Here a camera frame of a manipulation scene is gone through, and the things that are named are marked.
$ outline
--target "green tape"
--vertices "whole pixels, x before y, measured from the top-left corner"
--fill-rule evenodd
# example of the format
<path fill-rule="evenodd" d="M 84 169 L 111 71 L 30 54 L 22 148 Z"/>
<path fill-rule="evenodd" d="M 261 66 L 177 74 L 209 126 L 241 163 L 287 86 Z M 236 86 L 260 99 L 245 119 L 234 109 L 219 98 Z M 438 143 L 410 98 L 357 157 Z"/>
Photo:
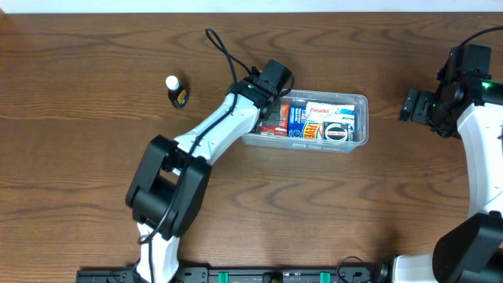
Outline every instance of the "green tape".
<path fill-rule="evenodd" d="M 227 272 L 218 272 L 218 283 L 229 283 L 229 274 Z"/>
<path fill-rule="evenodd" d="M 330 273 L 320 272 L 320 283 L 330 283 Z"/>

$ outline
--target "small black bottle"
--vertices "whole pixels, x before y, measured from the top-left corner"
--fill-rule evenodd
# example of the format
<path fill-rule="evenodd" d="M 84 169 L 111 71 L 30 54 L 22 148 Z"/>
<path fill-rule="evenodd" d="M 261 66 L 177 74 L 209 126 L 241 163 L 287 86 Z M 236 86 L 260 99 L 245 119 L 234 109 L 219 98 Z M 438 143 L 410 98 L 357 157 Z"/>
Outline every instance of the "small black bottle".
<path fill-rule="evenodd" d="M 189 100 L 189 94 L 185 87 L 180 84 L 180 81 L 174 75 L 166 78 L 167 96 L 175 108 L 182 108 Z"/>

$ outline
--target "wooden table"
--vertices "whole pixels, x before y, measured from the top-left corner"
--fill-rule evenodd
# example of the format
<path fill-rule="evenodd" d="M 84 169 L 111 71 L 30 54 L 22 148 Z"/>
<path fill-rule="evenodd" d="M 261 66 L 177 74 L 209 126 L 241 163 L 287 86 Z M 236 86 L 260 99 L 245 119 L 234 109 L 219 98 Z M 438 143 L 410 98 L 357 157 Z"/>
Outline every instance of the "wooden table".
<path fill-rule="evenodd" d="M 461 141 L 397 121 L 434 90 L 451 47 L 493 13 L 7 15 L 0 34 L 0 281 L 70 282 L 139 257 L 124 199 L 148 142 L 195 127 L 232 78 L 204 36 L 273 58 L 296 89 L 364 94 L 369 142 L 351 154 L 234 143 L 214 165 L 179 258 L 214 266 L 335 266 L 431 252 L 468 210 Z M 503 75 L 503 37 L 491 73 Z M 240 76 L 244 73 L 238 69 Z M 189 80 L 183 109 L 164 79 Z"/>

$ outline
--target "white backdrop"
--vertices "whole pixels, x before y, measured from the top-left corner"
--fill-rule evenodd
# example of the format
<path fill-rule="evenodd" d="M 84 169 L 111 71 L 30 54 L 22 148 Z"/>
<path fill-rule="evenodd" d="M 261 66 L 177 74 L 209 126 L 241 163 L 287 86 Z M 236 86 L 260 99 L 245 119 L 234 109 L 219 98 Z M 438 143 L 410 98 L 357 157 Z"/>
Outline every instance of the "white backdrop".
<path fill-rule="evenodd" d="M 503 0 L 0 0 L 6 13 L 503 12 Z"/>

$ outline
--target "clear plastic bin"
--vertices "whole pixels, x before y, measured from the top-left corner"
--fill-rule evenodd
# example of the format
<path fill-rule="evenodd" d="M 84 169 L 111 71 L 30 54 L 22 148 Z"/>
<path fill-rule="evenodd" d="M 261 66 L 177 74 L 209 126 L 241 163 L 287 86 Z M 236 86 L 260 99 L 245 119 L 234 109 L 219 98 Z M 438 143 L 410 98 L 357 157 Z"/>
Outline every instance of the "clear plastic bin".
<path fill-rule="evenodd" d="M 320 151 L 351 152 L 369 140 L 369 102 L 360 94 L 338 94 L 310 90 L 292 90 L 281 98 L 281 103 L 306 106 L 308 101 L 332 105 L 354 105 L 354 141 L 328 141 L 310 138 L 291 138 L 261 134 L 245 134 L 241 138 L 246 145 L 269 146 L 283 149 L 307 149 Z"/>

